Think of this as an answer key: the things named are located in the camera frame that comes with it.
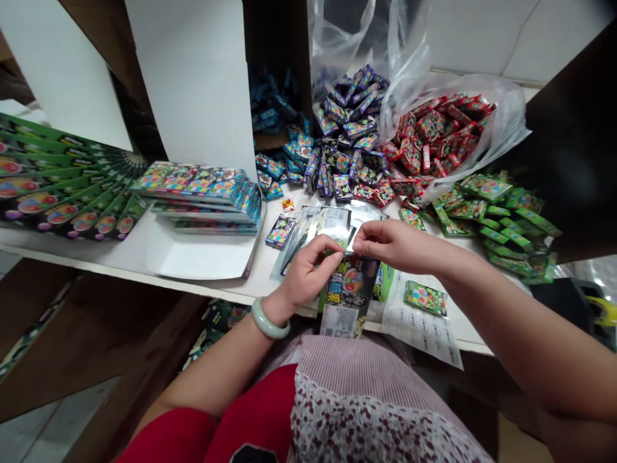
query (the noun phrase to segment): black object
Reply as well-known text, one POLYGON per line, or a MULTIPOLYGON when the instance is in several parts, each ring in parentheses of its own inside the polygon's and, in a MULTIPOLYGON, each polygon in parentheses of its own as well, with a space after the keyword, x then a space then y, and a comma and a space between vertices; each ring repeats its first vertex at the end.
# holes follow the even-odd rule
POLYGON ((593 322, 596 315, 586 299, 586 296, 604 299, 600 286, 576 278, 558 278, 552 284, 530 285, 529 288, 535 299, 617 352, 615 328, 596 325, 593 322))

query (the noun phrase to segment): white cardboard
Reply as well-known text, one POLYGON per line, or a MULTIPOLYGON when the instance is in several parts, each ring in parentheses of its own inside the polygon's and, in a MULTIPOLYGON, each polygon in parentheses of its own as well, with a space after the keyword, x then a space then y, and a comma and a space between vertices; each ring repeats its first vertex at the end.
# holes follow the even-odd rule
POLYGON ((256 179, 241 0, 127 0, 139 66, 170 161, 256 179))

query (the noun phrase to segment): clear plastic bag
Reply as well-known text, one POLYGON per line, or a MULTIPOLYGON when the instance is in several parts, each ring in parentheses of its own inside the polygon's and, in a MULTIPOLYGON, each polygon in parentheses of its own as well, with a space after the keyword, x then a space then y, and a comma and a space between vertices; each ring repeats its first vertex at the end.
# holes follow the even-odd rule
POLYGON ((369 63, 390 81, 379 133, 381 141, 392 139, 428 76, 429 0, 307 0, 307 7, 314 104, 345 73, 369 63))
POLYGON ((459 92, 465 92, 470 96, 482 94, 491 103, 495 103, 497 108, 491 114, 489 123, 482 132, 482 137, 473 154, 451 175, 431 183, 422 195, 424 204, 447 193, 454 182, 503 156, 531 133, 525 127, 526 103, 523 89, 502 77, 473 74, 448 79, 445 75, 437 74, 429 79, 427 90, 422 93, 421 98, 413 104, 413 107, 418 107, 438 96, 459 92), (486 154, 480 162, 476 163, 484 152, 486 154))

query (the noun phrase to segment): yellow object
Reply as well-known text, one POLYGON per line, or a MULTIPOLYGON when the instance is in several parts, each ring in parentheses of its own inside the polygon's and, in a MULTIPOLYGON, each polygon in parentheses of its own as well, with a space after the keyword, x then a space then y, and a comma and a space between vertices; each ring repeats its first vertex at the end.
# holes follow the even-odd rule
POLYGON ((587 301, 596 309, 599 315, 594 320, 596 325, 617 326, 617 305, 606 299, 587 296, 587 301))

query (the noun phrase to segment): white wall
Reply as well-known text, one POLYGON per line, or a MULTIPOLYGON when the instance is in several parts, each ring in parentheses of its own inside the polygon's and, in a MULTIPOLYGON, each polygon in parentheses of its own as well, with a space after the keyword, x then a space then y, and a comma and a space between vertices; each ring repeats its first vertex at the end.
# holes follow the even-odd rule
POLYGON ((432 67, 548 82, 609 24, 601 0, 433 0, 432 67))

